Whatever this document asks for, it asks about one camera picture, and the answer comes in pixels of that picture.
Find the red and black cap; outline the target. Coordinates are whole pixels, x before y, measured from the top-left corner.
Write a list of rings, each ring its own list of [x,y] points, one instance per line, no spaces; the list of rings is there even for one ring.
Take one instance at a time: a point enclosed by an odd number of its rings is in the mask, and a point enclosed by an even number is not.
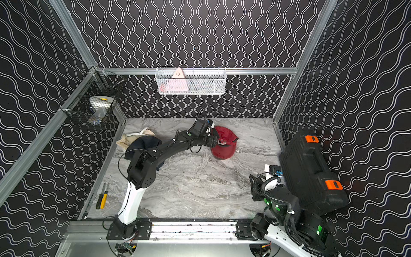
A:
[[[218,135],[217,145],[211,149],[213,156],[219,160],[226,160],[234,155],[237,147],[238,137],[229,128],[216,126],[213,134]]]

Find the navy blue baseball cap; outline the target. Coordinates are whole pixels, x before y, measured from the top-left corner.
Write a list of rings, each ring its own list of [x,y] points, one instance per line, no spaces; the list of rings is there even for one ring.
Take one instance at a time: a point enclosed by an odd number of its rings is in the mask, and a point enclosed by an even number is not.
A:
[[[125,159],[132,162],[134,160],[135,153],[141,153],[139,160],[134,167],[142,168],[146,160],[145,152],[148,149],[154,148],[161,144],[162,141],[155,136],[142,136],[129,145],[125,153]]]

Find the beige cap with black lettering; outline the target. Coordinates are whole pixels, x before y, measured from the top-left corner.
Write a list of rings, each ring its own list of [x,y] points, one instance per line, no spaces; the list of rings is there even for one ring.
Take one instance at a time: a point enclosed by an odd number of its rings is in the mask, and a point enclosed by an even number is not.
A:
[[[149,130],[147,127],[141,130],[140,132],[123,133],[121,138],[118,141],[116,141],[116,144],[117,146],[122,148],[124,152],[126,152],[126,150],[134,141],[144,136],[155,136],[155,133]]]

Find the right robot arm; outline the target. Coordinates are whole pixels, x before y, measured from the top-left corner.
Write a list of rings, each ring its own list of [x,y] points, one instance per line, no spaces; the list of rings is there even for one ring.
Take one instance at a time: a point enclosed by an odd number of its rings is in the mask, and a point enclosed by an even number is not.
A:
[[[250,223],[253,239],[266,239],[295,257],[342,256],[324,219],[303,209],[279,176],[250,175],[249,180],[253,200],[265,204]]]

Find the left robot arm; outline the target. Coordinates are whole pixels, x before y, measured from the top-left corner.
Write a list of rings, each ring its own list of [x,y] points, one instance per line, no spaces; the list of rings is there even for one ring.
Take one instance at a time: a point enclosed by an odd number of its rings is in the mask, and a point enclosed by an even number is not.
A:
[[[116,222],[128,226],[137,220],[142,197],[165,160],[192,147],[214,148],[219,138],[214,127],[212,120],[196,119],[188,130],[176,132],[171,140],[149,149],[136,149],[127,168],[127,191]]]

